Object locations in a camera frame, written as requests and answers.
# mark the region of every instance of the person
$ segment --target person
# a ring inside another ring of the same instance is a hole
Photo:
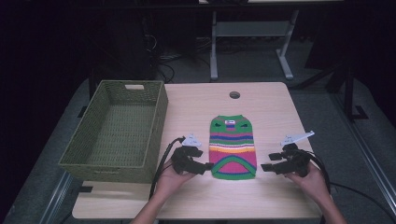
[[[131,224],[152,224],[166,200],[180,189],[184,183],[195,177],[195,174],[192,173],[179,175],[172,167],[170,167],[171,165],[171,160],[167,161],[163,165],[163,172],[158,179],[157,186],[152,197],[132,220]]]
[[[185,182],[195,177],[191,173],[178,175],[174,169],[168,169],[171,164],[171,160],[164,164],[163,167],[165,168],[158,180],[153,196],[132,220],[131,224],[152,224],[166,200]],[[332,200],[329,191],[327,191],[322,172],[312,162],[308,164],[307,176],[300,177],[297,174],[289,173],[285,177],[298,185],[318,205],[327,224],[347,223]]]
[[[308,175],[305,177],[300,177],[294,173],[286,174],[285,177],[298,185],[319,206],[327,224],[347,223],[337,205],[332,200],[329,191],[327,191],[322,172],[312,162],[308,163],[307,168]]]

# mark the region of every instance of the white bracket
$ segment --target white bracket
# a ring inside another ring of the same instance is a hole
[[[285,139],[280,142],[281,146],[285,146],[288,144],[292,144],[292,143],[296,143],[300,140],[303,140],[309,136],[314,135],[315,133],[313,131],[309,132],[309,133],[300,133],[300,134],[288,134],[286,135]]]
[[[190,134],[184,141],[181,143],[182,146],[185,147],[200,147],[201,143],[195,138],[193,134]]]

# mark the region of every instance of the green wicker basket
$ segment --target green wicker basket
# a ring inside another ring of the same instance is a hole
[[[82,180],[151,183],[167,106],[161,81],[102,81],[59,165]]]

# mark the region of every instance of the wooden table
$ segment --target wooden table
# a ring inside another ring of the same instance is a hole
[[[159,219],[320,217],[317,206],[296,185],[260,167],[271,162],[269,153],[281,151],[286,134],[305,133],[283,83],[167,84],[165,88],[169,105],[160,157],[175,138],[193,133],[204,152],[195,160],[208,162],[210,121],[217,115],[243,115],[253,126],[258,170],[250,180],[221,180],[210,172],[198,175],[166,202]],[[231,98],[231,91],[239,92],[240,98]],[[312,151],[308,140],[297,145]],[[134,218],[148,201],[150,189],[148,184],[91,181],[83,186],[93,188],[78,195],[75,218]]]

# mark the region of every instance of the striped sweater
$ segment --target striped sweater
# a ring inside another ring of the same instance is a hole
[[[219,179],[251,179],[257,160],[251,123],[242,115],[217,116],[210,124],[209,160]]]

